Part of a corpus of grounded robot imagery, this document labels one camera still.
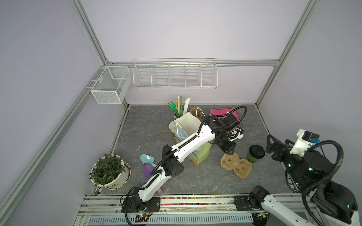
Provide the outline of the black coffee cup lid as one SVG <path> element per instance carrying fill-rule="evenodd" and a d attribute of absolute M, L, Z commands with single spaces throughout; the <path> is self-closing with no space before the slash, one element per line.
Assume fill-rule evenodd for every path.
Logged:
<path fill-rule="evenodd" d="M 265 150 L 260 145 L 252 145 L 249 148 L 248 154 L 255 159 L 262 159 L 265 157 Z"/>

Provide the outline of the green paper cup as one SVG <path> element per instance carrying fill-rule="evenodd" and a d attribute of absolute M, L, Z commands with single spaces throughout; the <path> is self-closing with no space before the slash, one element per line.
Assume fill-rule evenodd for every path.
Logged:
<path fill-rule="evenodd" d="M 260 157 L 260 156 L 253 156 L 251 153 L 248 153 L 248 154 L 247 154 L 247 160 L 248 160 L 250 163 L 256 163 L 257 161 L 259 161 L 259 160 L 262 159 L 263 157 L 264 157 L 263 155 Z"/>

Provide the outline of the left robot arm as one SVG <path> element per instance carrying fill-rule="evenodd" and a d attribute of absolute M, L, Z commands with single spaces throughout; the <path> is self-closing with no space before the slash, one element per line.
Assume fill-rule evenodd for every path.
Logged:
<path fill-rule="evenodd" d="M 162 160 L 150 173 L 150 179 L 141 187 L 132 187 L 124 196 L 124 214 L 144 211 L 156 191 L 167 180 L 180 175 L 184 171 L 182 162 L 202 145 L 214 141 L 225 154 L 234 154 L 235 140 L 244 137 L 241 124 L 247 110 L 247 106 L 240 105 L 223 115 L 207 115 L 191 136 L 172 147 L 165 145 Z"/>

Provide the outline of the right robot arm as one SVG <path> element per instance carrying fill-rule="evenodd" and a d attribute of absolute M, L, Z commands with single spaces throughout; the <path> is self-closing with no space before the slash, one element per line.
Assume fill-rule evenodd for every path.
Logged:
<path fill-rule="evenodd" d="M 267 136 L 266 152 L 272 159 L 283 163 L 287 176 L 301 194 L 302 203 L 312 221 L 302 222 L 297 214 L 261 186 L 256 186 L 248 196 L 248 204 L 254 210 L 263 209 L 283 223 L 293 226 L 322 226 L 324 223 L 312 212 L 312 202 L 331 226 L 359 226 L 357 200 L 351 190 L 332 181 L 344 160 L 342 146 L 333 140 L 320 141 L 319 135 L 300 129 L 295 142 L 280 141 Z"/>

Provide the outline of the painted paper gift bag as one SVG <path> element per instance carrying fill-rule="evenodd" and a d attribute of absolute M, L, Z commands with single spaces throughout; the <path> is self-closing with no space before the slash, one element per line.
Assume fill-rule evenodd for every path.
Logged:
<path fill-rule="evenodd" d="M 193 135 L 195 132 L 197 132 L 200 124 L 200 119 L 198 119 L 191 112 L 187 112 L 180 118 L 176 118 L 175 120 L 170 122 L 169 130 L 171 131 L 173 138 L 178 144 Z M 200 165 L 209 156 L 211 146 L 212 145 L 209 142 L 206 142 L 199 148 L 195 149 L 188 156 L 194 166 Z"/>

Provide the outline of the single cardboard cup carrier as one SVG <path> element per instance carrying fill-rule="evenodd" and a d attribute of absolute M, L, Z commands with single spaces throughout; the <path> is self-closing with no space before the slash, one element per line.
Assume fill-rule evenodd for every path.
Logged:
<path fill-rule="evenodd" d="M 252 171 L 252 163 L 240 159 L 237 153 L 233 155 L 224 154 L 221 158 L 221 166 L 226 170 L 233 170 L 235 175 L 241 179 L 247 178 Z"/>

